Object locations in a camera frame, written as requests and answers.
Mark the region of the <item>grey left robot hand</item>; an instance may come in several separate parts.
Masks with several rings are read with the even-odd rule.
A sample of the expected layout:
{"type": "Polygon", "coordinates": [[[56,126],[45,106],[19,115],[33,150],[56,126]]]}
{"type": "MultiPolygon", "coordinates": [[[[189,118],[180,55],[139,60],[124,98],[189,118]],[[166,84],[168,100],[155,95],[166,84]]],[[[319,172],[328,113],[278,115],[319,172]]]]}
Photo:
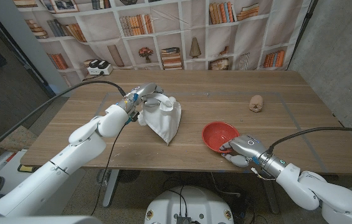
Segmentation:
{"type": "Polygon", "coordinates": [[[145,83],[132,89],[122,100],[118,102],[118,106],[123,108],[128,114],[131,114],[136,107],[144,102],[148,95],[152,93],[164,93],[164,90],[155,83],[145,83]]]}

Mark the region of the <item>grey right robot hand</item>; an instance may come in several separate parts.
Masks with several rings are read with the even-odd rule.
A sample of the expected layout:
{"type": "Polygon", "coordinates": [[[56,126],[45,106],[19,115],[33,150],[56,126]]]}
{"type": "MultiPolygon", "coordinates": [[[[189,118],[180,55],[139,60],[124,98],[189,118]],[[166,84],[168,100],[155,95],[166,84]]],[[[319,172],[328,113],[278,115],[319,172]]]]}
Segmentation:
{"type": "Polygon", "coordinates": [[[224,158],[237,167],[247,167],[250,161],[265,167],[268,161],[267,148],[259,140],[248,135],[227,141],[219,150],[224,158]]]}

